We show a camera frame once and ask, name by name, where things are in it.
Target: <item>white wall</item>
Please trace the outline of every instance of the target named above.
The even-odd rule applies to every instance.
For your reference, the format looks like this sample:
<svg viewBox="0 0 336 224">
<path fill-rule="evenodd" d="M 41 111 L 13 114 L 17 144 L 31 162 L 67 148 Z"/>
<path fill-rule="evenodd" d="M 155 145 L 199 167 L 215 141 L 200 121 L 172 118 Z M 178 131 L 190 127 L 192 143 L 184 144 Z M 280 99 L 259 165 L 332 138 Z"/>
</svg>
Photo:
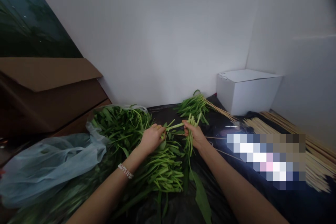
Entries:
<svg viewBox="0 0 336 224">
<path fill-rule="evenodd" d="M 259 0 L 247 68 L 284 75 L 272 108 L 336 149 L 335 0 Z"/>
<path fill-rule="evenodd" d="M 244 69 L 257 0 L 46 0 L 112 101 L 155 106 Z"/>
</svg>

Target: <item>hand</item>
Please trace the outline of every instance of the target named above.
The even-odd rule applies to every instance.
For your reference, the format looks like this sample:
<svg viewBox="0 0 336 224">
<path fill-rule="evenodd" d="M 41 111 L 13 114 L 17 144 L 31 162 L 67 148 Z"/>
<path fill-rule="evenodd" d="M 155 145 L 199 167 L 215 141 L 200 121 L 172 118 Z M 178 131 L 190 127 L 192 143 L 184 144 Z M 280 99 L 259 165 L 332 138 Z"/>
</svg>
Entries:
<svg viewBox="0 0 336 224">
<path fill-rule="evenodd" d="M 165 127 L 161 125 L 153 124 L 150 128 L 143 132 L 139 148 L 146 154 L 149 155 L 162 143 L 166 138 Z"/>
<path fill-rule="evenodd" d="M 200 149 L 204 144 L 206 143 L 209 143 L 207 141 L 207 139 L 205 138 L 201 128 L 199 126 L 194 127 L 192 126 L 190 123 L 188 123 L 187 120 L 183 120 L 182 121 L 184 123 L 184 135 L 187 137 L 189 135 L 189 131 L 188 129 L 191 130 L 192 132 L 192 135 L 193 135 L 193 146 L 196 148 L 196 149 Z"/>
</svg>

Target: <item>person's left hand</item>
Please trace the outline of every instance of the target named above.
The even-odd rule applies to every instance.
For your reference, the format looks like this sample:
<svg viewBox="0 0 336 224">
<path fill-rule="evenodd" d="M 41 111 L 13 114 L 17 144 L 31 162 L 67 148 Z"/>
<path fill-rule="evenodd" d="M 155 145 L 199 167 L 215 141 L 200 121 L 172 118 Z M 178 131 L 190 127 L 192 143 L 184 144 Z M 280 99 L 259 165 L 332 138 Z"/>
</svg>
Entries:
<svg viewBox="0 0 336 224">
<path fill-rule="evenodd" d="M 153 124 L 150 128 L 146 129 L 143 132 L 143 136 L 138 147 L 146 155 L 151 154 L 153 151 L 156 150 L 156 148 L 160 145 L 160 143 L 162 143 L 165 140 L 166 135 L 164 135 L 164 138 L 161 139 L 161 135 L 165 131 L 166 131 L 165 127 Z"/>
</svg>

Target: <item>cardboard box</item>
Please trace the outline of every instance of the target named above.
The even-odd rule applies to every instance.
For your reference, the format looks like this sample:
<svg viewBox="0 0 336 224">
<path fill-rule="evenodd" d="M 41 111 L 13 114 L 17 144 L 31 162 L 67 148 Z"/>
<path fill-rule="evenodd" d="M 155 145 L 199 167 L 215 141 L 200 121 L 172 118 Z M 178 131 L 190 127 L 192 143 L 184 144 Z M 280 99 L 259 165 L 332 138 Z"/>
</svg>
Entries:
<svg viewBox="0 0 336 224">
<path fill-rule="evenodd" d="M 84 58 L 0 58 L 0 137 L 52 132 L 101 103 Z"/>
<path fill-rule="evenodd" d="M 269 111 L 282 76 L 250 69 L 217 75 L 217 98 L 234 116 Z"/>
</svg>

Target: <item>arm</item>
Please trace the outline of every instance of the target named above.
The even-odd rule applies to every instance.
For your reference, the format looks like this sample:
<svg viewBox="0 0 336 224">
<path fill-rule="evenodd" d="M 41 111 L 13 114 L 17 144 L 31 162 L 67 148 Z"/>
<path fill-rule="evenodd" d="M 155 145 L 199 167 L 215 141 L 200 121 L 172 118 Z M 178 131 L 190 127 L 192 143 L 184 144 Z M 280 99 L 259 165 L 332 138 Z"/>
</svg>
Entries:
<svg viewBox="0 0 336 224">
<path fill-rule="evenodd" d="M 239 223 L 288 223 L 286 219 L 243 176 L 233 169 L 212 147 L 200 127 L 184 122 L 194 136 L 193 146 L 199 151 L 220 188 L 222 189 Z"/>
<path fill-rule="evenodd" d="M 160 145 L 163 141 L 161 135 L 165 130 L 161 125 L 154 124 L 143 132 L 141 143 L 123 162 L 130 173 L 134 173 L 145 158 Z M 67 224 L 104 223 L 116 208 L 128 181 L 124 172 L 117 168 L 78 208 Z"/>
</svg>

